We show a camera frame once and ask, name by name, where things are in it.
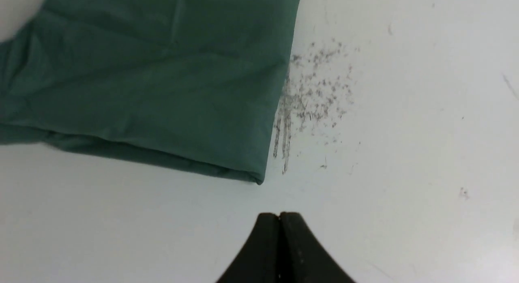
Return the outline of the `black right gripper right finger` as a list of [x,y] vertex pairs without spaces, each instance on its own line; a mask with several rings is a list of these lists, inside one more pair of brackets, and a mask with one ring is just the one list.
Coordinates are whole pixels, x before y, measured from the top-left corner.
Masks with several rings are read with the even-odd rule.
[[353,283],[320,244],[302,215],[280,214],[280,283]]

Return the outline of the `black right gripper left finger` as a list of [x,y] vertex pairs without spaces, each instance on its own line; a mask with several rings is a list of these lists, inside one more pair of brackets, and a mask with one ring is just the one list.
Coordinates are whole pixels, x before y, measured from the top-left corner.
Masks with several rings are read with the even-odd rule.
[[218,282],[275,283],[279,230],[277,215],[259,214],[245,244]]

